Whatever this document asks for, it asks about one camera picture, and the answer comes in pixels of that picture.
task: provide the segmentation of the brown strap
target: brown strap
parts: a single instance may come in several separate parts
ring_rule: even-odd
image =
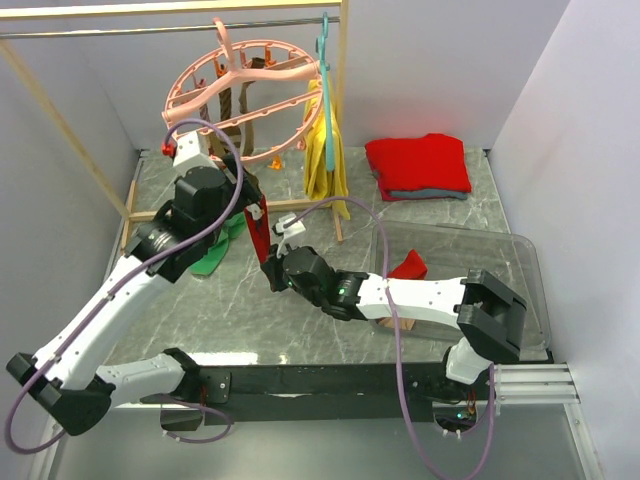
[[[249,64],[249,68],[264,68],[265,61],[263,58],[254,57],[251,59]],[[248,102],[247,102],[247,89],[249,85],[253,82],[245,82],[242,84],[242,89],[240,91],[240,96],[238,97],[239,103],[239,111],[240,114],[249,113]],[[227,88],[218,94],[220,101],[220,121],[229,120],[231,118],[232,111],[232,98],[231,98],[231,89]],[[245,122],[245,131],[244,131],[244,148],[242,150],[242,156],[248,157],[253,154],[254,149],[254,133],[253,133],[253,122],[251,120]],[[242,130],[238,126],[231,126],[222,129],[224,133],[226,133],[236,148],[240,148],[242,145]],[[228,153],[228,150],[222,145],[218,136],[211,132],[208,135],[209,143],[211,145],[211,149],[213,150],[213,154],[220,157]]]

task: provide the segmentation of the red cloth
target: red cloth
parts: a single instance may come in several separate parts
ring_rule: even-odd
[[[464,145],[457,138],[440,133],[422,138],[382,138],[367,143],[365,149],[384,200],[395,200],[388,196],[392,190],[471,192]]]
[[[389,278],[400,280],[424,280],[427,275],[427,266],[418,255],[418,252],[411,250],[400,265],[393,269]]]
[[[259,220],[254,220],[251,213],[247,210],[244,211],[244,218],[247,219],[247,226],[249,227],[249,233],[251,234],[253,248],[255,248],[258,260],[262,264],[267,260],[269,247],[271,246],[271,230],[269,229],[267,198],[264,195],[260,199],[260,208],[264,213]]]

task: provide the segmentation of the yellow cloth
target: yellow cloth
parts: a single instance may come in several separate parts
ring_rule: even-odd
[[[317,88],[317,81],[309,82],[309,90]],[[333,97],[333,89],[329,82],[329,92]],[[304,118],[318,102],[317,99],[307,100],[304,108]],[[331,101],[331,128],[333,130],[333,149],[335,152],[335,168],[328,172],[326,168],[325,142],[327,140],[327,127],[324,122],[324,109],[320,110],[318,118],[313,123],[305,136],[306,154],[304,162],[304,191],[311,200],[322,200],[332,195],[349,195],[347,189],[347,172],[344,164],[344,147],[342,135],[338,128],[335,115],[335,106]],[[346,220],[349,220],[349,210],[344,201],[335,203],[336,211]]]

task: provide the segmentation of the gray marble floor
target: gray marble floor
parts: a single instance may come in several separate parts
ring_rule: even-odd
[[[508,232],[500,199],[484,153],[467,150],[473,193],[466,201],[434,199],[386,203],[380,198],[362,148],[346,153],[350,195],[373,205],[384,220],[451,224],[474,230]],[[300,152],[284,155],[280,171],[251,168],[270,200],[303,198]],[[143,159],[136,210],[159,207],[172,195],[175,174],[158,154]],[[373,221],[350,208],[338,245],[328,211],[312,213],[308,241],[330,265],[369,270]],[[406,338],[404,359],[439,361],[451,342]],[[292,291],[271,293],[259,269],[248,233],[231,242],[218,269],[207,278],[185,274],[140,318],[118,343],[108,363],[124,363],[179,347],[211,364],[310,364],[392,362],[393,337],[366,322],[341,322],[323,314]],[[540,353],[523,358],[540,358]]]

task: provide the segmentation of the pink circular drying rack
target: pink circular drying rack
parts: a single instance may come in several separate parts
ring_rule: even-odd
[[[182,72],[175,81],[167,95],[164,111],[162,113],[162,117],[164,118],[167,127],[171,127],[178,121],[188,118],[194,114],[198,116],[200,109],[206,106],[207,102],[211,98],[234,85],[242,85],[246,82],[262,80],[280,82],[308,82],[310,80],[315,80],[316,88],[309,90],[302,95],[289,98],[283,102],[260,108],[243,115],[238,115],[215,124],[216,127],[221,129],[230,126],[238,126],[249,120],[263,118],[271,115],[272,113],[280,112],[287,108],[303,104],[309,100],[315,100],[311,110],[305,116],[302,125],[296,128],[294,135],[289,140],[281,145],[276,145],[269,151],[259,155],[242,157],[242,162],[245,164],[252,164],[268,160],[287,148],[295,146],[318,118],[320,109],[322,108],[322,77],[318,67],[318,62],[304,50],[296,47],[295,45],[277,40],[249,40],[245,42],[231,43],[227,29],[222,21],[219,18],[214,18],[213,21],[217,28],[216,34],[218,42],[220,43],[220,48],[200,57],[184,72]],[[275,61],[271,61],[270,58],[266,58],[265,60],[267,60],[267,62],[264,69],[248,68],[250,62],[247,62],[246,60],[245,50],[255,47],[263,48],[267,53],[267,55],[265,55],[267,57],[270,57],[272,49],[284,50],[287,52],[288,60],[277,63]],[[236,53],[240,56],[240,66],[238,66],[238,62],[236,62]],[[205,86],[203,83],[197,82],[197,72],[200,68],[204,65],[211,65],[211,63],[214,63],[217,69],[218,59],[221,57],[226,58],[228,64],[226,72],[209,86]],[[194,89],[185,92],[185,83],[189,80],[193,80]],[[203,135],[207,135],[211,133],[211,129],[199,128],[198,132]],[[187,132],[174,132],[173,138],[177,140],[186,133]],[[212,158],[216,163],[222,163],[218,157],[212,156]]]

